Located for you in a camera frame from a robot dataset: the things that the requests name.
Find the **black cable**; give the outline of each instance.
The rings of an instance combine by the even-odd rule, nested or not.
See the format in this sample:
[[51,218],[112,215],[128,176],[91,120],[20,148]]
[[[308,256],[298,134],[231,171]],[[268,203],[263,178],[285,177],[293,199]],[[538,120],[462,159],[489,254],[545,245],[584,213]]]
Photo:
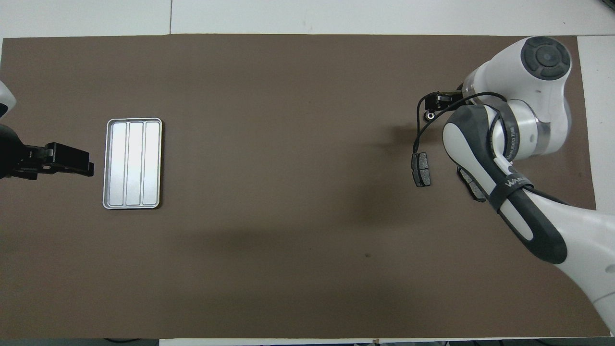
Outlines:
[[550,194],[548,194],[546,192],[542,192],[541,190],[537,190],[537,189],[535,189],[535,188],[533,188],[533,187],[531,187],[529,185],[525,185],[523,188],[528,190],[529,192],[534,193],[535,195],[538,195],[538,196],[546,198],[546,199],[550,199],[553,202],[564,204],[565,206],[569,206],[570,205],[570,204],[562,201],[561,199],[559,199],[557,197],[551,196]]
[[498,120],[502,119],[502,114],[500,114],[500,112],[498,112],[498,114],[496,115],[495,118],[493,118],[493,121],[491,122],[491,125],[489,125],[489,133],[487,135],[487,140],[489,141],[489,146],[491,147],[491,155],[492,157],[496,157],[496,153],[493,150],[493,131],[496,128],[496,124],[498,123]]
[[423,101],[425,101],[426,98],[438,94],[437,91],[434,92],[430,92],[429,94],[421,97],[421,99],[419,100],[419,103],[416,104],[416,135],[419,135],[419,131],[421,130],[421,116],[419,115],[419,113],[421,112],[421,103],[423,103]]
[[564,345],[555,345],[555,344],[550,344],[550,343],[548,343],[548,342],[544,342],[544,341],[542,341],[541,339],[533,339],[533,340],[534,340],[534,341],[536,341],[537,343],[542,344],[542,345],[545,345],[545,346],[564,346]]
[[501,99],[504,102],[507,101],[504,96],[498,94],[497,92],[479,92],[477,94],[473,94],[473,95],[464,97],[461,100],[458,100],[458,101],[455,101],[455,102],[451,103],[448,107],[444,108],[442,111],[440,111],[438,114],[436,114],[431,121],[429,121],[427,124],[425,124],[425,126],[423,126],[423,128],[419,132],[416,133],[416,139],[415,139],[414,144],[412,145],[412,153],[417,153],[418,152],[419,144],[420,144],[420,141],[421,141],[421,135],[423,134],[423,132],[425,132],[425,130],[429,127],[429,125],[432,122],[434,122],[436,119],[438,119],[441,115],[443,115],[447,111],[450,111],[451,109],[456,108],[457,106],[461,105],[465,101],[468,101],[470,99],[474,99],[475,97],[479,97],[479,96],[495,96],[495,97]]
[[123,340],[116,340],[116,339],[107,339],[105,338],[105,340],[110,341],[110,342],[114,342],[116,344],[126,344],[127,342],[133,342],[133,341],[138,341],[141,339],[123,339]]

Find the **black band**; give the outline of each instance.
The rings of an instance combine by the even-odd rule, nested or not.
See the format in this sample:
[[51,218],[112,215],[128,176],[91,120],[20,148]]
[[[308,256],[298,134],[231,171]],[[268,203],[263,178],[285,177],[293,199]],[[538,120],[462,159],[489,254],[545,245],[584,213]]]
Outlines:
[[489,203],[496,211],[502,206],[502,203],[510,196],[514,191],[523,188],[525,185],[534,187],[529,179],[521,173],[513,173],[504,177],[501,181],[496,183],[496,187],[489,195]]

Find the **brown surface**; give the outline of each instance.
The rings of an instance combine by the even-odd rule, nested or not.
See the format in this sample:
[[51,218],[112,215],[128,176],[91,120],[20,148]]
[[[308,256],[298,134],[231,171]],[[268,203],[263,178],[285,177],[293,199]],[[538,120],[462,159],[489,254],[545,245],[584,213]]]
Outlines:
[[[604,336],[585,295],[470,200],[420,96],[513,37],[173,35],[6,39],[24,143],[96,176],[0,182],[0,337]],[[573,133],[516,164],[594,208],[576,39]],[[111,118],[165,122],[162,206],[101,203]]]

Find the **silver tray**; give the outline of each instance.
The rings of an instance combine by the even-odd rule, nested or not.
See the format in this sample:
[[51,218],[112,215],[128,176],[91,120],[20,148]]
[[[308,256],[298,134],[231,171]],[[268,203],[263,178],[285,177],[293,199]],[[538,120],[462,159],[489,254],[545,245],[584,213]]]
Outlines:
[[162,121],[111,119],[107,123],[103,206],[153,209],[160,203]]

